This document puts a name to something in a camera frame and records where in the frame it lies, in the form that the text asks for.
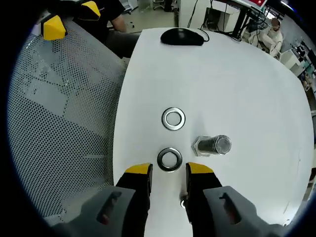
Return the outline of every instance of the person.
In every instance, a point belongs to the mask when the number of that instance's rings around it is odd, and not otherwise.
[[[88,21],[74,19],[79,26],[97,38],[119,58],[130,58],[139,38],[139,34],[126,33],[126,26],[122,13],[125,8],[119,0],[94,0],[101,13],[99,20]],[[114,27],[109,30],[108,22]]]
[[[271,26],[263,29],[256,30],[250,33],[248,42],[254,46],[260,46],[260,42],[268,49],[269,54],[275,57],[280,52],[283,36],[280,30],[281,23],[276,18],[271,20]]]

